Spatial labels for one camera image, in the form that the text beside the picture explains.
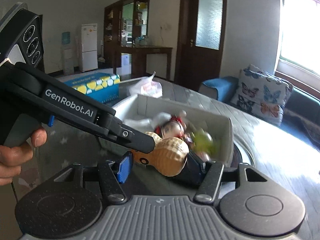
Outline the person's left hand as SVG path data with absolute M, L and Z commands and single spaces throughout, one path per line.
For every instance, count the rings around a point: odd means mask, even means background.
M 31 135 L 31 144 L 33 147 L 42 146 L 46 141 L 47 132 L 43 127 L 37 129 Z M 13 178 L 21 173 L 22 164 L 31 160 L 32 157 L 33 149 L 27 142 L 13 148 L 1 145 L 1 186 L 10 184 L 13 181 Z

